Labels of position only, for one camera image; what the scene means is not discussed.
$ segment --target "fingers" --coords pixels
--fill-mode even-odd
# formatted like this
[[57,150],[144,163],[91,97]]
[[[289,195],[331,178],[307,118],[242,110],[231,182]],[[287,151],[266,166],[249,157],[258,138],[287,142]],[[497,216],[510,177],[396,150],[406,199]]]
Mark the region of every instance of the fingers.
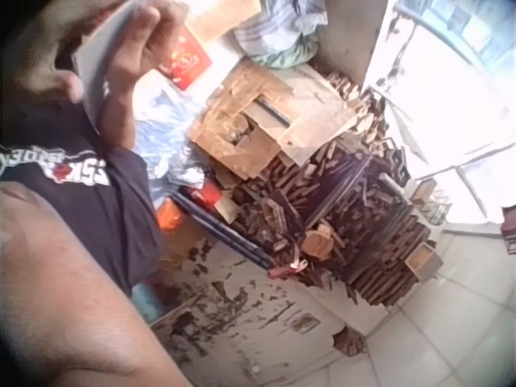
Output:
[[55,85],[60,89],[71,103],[79,103],[84,97],[84,88],[79,77],[65,70],[54,73]]
[[143,8],[131,21],[113,61],[139,60],[152,32],[160,21],[160,12],[154,7]]
[[174,0],[154,0],[152,5],[160,12],[161,19],[148,41],[148,50],[152,53],[156,65],[167,63],[176,46],[177,38],[185,25],[189,7]]

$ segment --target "wooden board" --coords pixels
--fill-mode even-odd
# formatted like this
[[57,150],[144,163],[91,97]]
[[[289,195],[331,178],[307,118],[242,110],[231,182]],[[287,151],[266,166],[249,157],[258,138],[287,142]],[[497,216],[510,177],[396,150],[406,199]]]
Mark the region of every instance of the wooden board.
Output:
[[301,166],[325,143],[350,129],[356,112],[322,84],[320,75],[307,64],[272,73],[293,89],[290,105],[300,115],[277,140],[283,152]]
[[260,0],[218,0],[206,12],[192,15],[186,24],[202,43],[207,44],[260,12]]
[[[249,60],[241,61],[223,85],[223,90],[212,97],[205,114],[190,130],[189,138],[242,179],[257,177],[281,150],[275,140],[279,135],[268,130],[271,117],[267,116],[265,123],[255,110],[253,118],[259,121],[256,127],[243,125],[248,121],[244,110],[263,95],[270,95],[271,101],[276,100],[277,94],[291,97],[292,89]],[[235,133],[243,131],[235,142]]]

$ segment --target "wood pile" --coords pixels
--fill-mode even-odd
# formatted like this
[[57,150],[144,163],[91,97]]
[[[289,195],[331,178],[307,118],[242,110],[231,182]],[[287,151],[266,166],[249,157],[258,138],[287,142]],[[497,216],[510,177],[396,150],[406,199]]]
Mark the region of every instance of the wood pile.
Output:
[[228,182],[239,214],[231,227],[271,256],[271,278],[295,278],[324,288],[330,272],[371,305],[389,306],[418,278],[405,260],[430,230],[412,215],[389,180],[404,187],[410,175],[405,154],[385,138],[385,101],[346,77],[327,80],[357,121],[320,147],[304,164],[279,152],[255,178]]
[[351,78],[340,72],[325,72],[316,69],[327,79],[347,106],[356,112],[356,124],[351,128],[351,137],[367,152],[383,156],[385,134],[389,124],[385,121],[385,100],[370,89],[360,94],[360,87]]

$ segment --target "hand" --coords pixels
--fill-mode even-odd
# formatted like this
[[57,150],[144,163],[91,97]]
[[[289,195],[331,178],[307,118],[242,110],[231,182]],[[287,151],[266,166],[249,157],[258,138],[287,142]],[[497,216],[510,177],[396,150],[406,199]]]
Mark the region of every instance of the hand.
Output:
[[81,80],[71,71],[56,69],[62,44],[75,39],[101,10],[124,0],[51,0],[19,35],[2,48],[2,109],[19,103],[66,97],[82,100]]
[[168,63],[187,12],[183,3],[160,0],[135,16],[108,68],[111,93],[131,92],[148,71]]

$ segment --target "striped fabric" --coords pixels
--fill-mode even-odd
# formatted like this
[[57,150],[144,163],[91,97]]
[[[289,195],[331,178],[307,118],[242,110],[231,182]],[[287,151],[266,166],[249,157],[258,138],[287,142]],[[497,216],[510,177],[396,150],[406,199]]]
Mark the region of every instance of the striped fabric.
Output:
[[261,13],[234,30],[249,56],[288,50],[300,36],[314,33],[319,24],[327,24],[324,0],[261,0],[261,7]]

